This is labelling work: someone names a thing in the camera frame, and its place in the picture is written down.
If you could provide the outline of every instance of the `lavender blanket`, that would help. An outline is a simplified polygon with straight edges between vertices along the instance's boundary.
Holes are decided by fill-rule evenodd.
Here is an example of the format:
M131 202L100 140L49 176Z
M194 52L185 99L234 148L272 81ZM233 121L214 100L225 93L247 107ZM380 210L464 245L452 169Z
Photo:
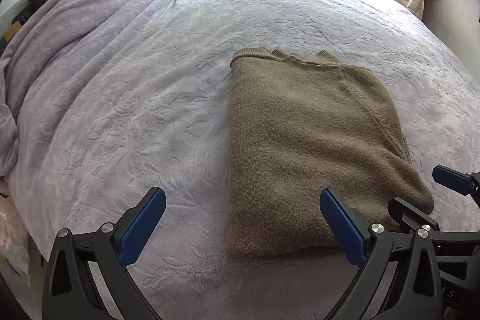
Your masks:
M45 257L58 229L96 230L160 186L166 212L129 270L161 317L325 316L356 271L341 255L224 251L229 63L247 46L327 49L371 69L432 216L480 229L470 197L431 180L438 163L478 168L480 88L393 0L49 0L0 59L0 175Z

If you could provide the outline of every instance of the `brown sweater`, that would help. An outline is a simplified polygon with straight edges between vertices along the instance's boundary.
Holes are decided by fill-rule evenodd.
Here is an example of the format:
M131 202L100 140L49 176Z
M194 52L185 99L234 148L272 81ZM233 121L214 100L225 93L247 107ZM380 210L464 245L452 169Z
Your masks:
M319 210L326 187L391 230L394 197L431 213L394 104L371 71L327 51L267 48L236 52L231 69L230 255L334 245Z

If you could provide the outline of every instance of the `silver bolt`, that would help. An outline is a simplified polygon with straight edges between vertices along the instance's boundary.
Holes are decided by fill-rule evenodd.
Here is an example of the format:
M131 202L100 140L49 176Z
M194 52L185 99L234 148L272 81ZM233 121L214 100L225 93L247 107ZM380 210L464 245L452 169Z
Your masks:
M59 238L64 238L66 235L68 235L68 229L67 228L62 228L57 233L57 236Z
M375 223L372 224L371 230L374 231L376 234L381 234L385 230L385 228L383 228L382 224Z
M428 231L426 231L425 229L423 228L420 228L418 230L418 236L420 236L421 238L428 238Z
M102 232L107 234L108 232L113 231L113 224L112 223L105 223L102 225Z

